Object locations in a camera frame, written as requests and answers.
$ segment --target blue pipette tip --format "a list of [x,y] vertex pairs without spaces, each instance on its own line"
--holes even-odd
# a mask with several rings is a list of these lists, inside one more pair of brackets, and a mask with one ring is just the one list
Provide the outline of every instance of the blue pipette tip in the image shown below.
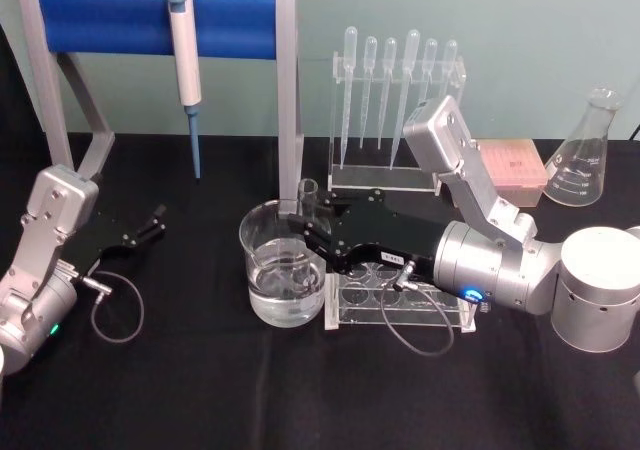
[[189,117],[189,135],[191,137],[191,156],[193,159],[193,172],[196,177],[196,181],[200,181],[200,143],[198,141],[198,112],[197,110],[187,110],[187,116]]

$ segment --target blue padded bar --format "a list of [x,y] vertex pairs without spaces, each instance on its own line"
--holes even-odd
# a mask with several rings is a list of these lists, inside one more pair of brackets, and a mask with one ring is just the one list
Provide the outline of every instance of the blue padded bar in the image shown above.
[[[276,0],[193,0],[198,54],[276,58]],[[173,55],[167,0],[40,0],[54,53]]]

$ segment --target blue indicator light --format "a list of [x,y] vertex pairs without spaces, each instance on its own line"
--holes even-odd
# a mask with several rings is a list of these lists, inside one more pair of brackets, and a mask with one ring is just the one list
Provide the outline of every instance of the blue indicator light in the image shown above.
[[478,303],[484,300],[484,295],[474,288],[468,288],[462,292],[462,298],[471,303]]

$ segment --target plastic dropper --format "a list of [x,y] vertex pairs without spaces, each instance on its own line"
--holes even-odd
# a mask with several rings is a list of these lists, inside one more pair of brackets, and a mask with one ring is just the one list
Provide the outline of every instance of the plastic dropper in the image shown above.
[[353,70],[356,66],[356,46],[358,44],[358,30],[349,27],[344,32],[344,103],[342,106],[342,132],[340,134],[340,168],[344,166],[349,140],[349,119],[351,117],[351,87],[353,85]]
[[453,65],[456,61],[456,55],[458,54],[458,42],[455,40],[449,40],[444,47],[444,56],[442,57],[442,83],[440,84],[440,98],[447,94],[447,87],[449,86],[449,79],[451,78],[451,72],[453,71]]
[[371,93],[371,80],[373,69],[376,66],[376,51],[378,40],[376,37],[367,37],[364,45],[364,86],[362,87],[362,107],[360,109],[360,148],[364,141],[364,133],[367,130],[367,114],[369,113],[369,95]]
[[391,146],[391,161],[389,170],[393,168],[393,162],[400,146],[402,136],[402,126],[404,125],[404,114],[407,108],[407,97],[409,95],[409,83],[411,82],[411,72],[416,65],[418,46],[420,45],[420,32],[410,30],[407,34],[407,42],[404,46],[404,58],[402,59],[402,88],[400,89],[400,101],[398,102],[398,118],[396,118],[396,129],[393,134],[393,144]]
[[420,85],[420,95],[418,97],[419,102],[427,99],[429,84],[431,83],[431,72],[433,72],[433,67],[436,63],[437,53],[438,41],[434,38],[430,38],[424,46],[424,56],[422,57],[422,85]]
[[382,140],[382,129],[384,119],[387,116],[387,101],[389,100],[389,87],[391,86],[391,76],[393,67],[396,65],[396,48],[398,44],[393,37],[387,38],[384,43],[384,57],[382,58],[382,69],[384,70],[384,81],[382,83],[382,94],[380,95],[380,111],[378,113],[378,150]]

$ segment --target gray wall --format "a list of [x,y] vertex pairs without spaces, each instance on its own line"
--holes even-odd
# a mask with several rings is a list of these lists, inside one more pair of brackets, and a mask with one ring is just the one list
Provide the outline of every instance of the gray wall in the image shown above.
[[[401,42],[410,28],[459,42],[468,83],[462,105],[478,137],[565,137],[594,85],[627,98],[611,130],[626,138],[640,123],[640,0],[298,0],[303,129],[328,134],[331,55],[344,29]],[[32,90],[18,0],[0,0],[0,22]],[[117,133],[186,133],[168,57],[82,55]],[[202,133],[276,133],[273,62],[202,59]],[[144,92],[139,92],[144,82]],[[68,126],[86,123],[64,89]]]

